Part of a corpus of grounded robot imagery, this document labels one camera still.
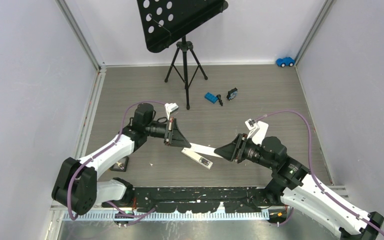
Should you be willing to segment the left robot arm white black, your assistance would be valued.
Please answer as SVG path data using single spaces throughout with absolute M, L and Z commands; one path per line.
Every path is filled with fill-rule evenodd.
M 128 124 L 121 125 L 118 133 L 108 143 L 80 159 L 68 157 L 62 162 L 51 197 L 67 207 L 71 220 L 85 215 L 96 204 L 128 207 L 133 203 L 131 183 L 119 177 L 104 182 L 98 179 L 119 160 L 136 152 L 148 137 L 162 139 L 164 145 L 169 147 L 191 147 L 173 116 L 179 106 L 176 103 L 165 103 L 165 116 L 155 119 L 153 104 L 153 101 L 136 103 L 133 117 Z

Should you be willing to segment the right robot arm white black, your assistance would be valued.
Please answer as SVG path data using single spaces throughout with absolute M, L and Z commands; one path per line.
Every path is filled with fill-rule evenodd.
M 270 169 L 272 180 L 264 189 L 267 202 L 299 210 L 341 240 L 375 240 L 381 233 L 384 217 L 380 213 L 362 210 L 328 188 L 305 165 L 290 157 L 275 136 L 255 144 L 239 134 L 214 152 L 230 162 L 249 160 Z

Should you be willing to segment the white remote control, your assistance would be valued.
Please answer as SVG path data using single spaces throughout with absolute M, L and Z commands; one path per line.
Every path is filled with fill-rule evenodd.
M 192 150 L 183 148 L 181 150 L 181 153 L 184 154 L 185 156 L 187 156 L 188 158 L 194 160 L 195 162 L 199 163 L 201 166 L 203 166 L 207 169 L 211 169 L 213 166 L 212 161 L 208 160 L 207 158 L 201 156 L 200 154 L 198 154 Z

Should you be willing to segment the white rectangular box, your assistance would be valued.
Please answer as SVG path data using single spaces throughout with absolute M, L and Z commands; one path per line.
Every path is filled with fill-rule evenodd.
M 190 145 L 191 145 L 191 147 L 189 148 L 189 150 L 193 151 L 195 153 L 213 156 L 213 157 L 221 158 L 221 159 L 223 158 L 219 154 L 215 153 L 216 148 L 214 148 L 214 147 L 195 144 L 195 143 L 191 143 Z

